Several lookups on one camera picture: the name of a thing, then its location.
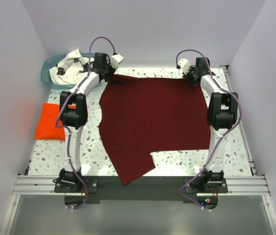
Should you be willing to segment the dark red t-shirt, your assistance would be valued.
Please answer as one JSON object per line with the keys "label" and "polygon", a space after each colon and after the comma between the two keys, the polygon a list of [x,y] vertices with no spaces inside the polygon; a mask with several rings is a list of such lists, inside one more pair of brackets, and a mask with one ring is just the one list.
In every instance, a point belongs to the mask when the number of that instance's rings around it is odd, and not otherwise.
{"label": "dark red t-shirt", "polygon": [[183,78],[116,74],[99,104],[100,137],[123,185],[155,168],[153,152],[209,148],[203,91]]}

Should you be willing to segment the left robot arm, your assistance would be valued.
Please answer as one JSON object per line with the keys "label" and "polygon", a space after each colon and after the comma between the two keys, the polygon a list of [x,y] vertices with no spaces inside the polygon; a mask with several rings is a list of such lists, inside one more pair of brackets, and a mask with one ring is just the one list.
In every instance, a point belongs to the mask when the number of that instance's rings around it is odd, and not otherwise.
{"label": "left robot arm", "polygon": [[80,160],[81,135],[88,120],[86,98],[102,81],[110,81],[119,64],[124,60],[120,54],[111,56],[96,52],[89,58],[83,78],[69,91],[60,93],[60,110],[55,126],[65,132],[67,162],[53,180],[56,193],[85,193],[87,185],[82,179]]}

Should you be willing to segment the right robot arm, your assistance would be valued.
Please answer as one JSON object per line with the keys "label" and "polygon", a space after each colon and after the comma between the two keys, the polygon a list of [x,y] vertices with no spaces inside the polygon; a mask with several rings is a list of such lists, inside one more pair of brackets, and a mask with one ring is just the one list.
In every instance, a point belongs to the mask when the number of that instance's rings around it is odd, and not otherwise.
{"label": "right robot arm", "polygon": [[210,127],[210,143],[207,162],[199,175],[187,185],[196,191],[215,192],[225,186],[224,155],[227,135],[235,126],[238,116],[238,94],[230,93],[218,82],[209,68],[209,60],[196,58],[196,64],[180,59],[183,78],[192,86],[199,85],[209,96],[207,123]]}

